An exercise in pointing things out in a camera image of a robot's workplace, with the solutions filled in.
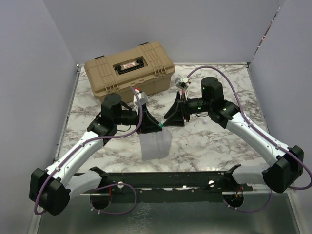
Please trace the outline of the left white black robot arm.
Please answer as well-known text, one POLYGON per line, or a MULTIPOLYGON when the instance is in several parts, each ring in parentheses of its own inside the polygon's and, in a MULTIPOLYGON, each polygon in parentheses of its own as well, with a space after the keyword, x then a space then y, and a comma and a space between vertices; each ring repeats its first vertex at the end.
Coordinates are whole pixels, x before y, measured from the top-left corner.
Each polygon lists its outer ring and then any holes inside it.
POLYGON ((107 95, 101 112, 74 147, 46 169, 37 168, 32 172, 29 198, 35 203, 36 215, 48 212, 57 216, 72 198, 86 191, 111 193, 115 186, 130 187, 124 182, 111 182, 108 174, 98 167, 79 176, 75 173, 111 139, 162 131, 162 124, 147 109, 147 94, 137 88, 133 93, 134 109, 124 103, 119 94, 107 95))

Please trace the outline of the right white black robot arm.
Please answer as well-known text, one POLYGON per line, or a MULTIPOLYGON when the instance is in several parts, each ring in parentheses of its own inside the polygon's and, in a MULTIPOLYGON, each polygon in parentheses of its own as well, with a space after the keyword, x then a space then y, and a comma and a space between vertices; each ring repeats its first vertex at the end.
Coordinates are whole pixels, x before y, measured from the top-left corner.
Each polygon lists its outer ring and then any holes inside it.
POLYGON ((191 114, 206 112, 210 119, 224 129, 236 134, 258 152, 265 160, 264 165, 234 167, 232 174, 224 178, 225 187, 234 191, 241 184, 267 185, 276 193, 283 193, 303 173, 298 163, 303 160, 303 150, 289 147, 245 120, 237 105, 224 99, 223 86, 214 77, 201 80, 201 97, 186 98, 176 94, 175 101, 164 115, 164 126, 183 127, 191 114))

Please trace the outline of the grey translucent envelope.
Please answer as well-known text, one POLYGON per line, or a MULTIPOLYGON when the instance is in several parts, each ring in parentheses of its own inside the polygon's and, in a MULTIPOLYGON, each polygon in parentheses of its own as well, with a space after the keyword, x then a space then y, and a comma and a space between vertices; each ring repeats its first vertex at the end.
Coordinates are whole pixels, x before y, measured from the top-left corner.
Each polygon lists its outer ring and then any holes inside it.
POLYGON ((143 160, 167 157, 170 151, 172 134, 167 128, 156 133, 140 134, 140 146, 143 160))

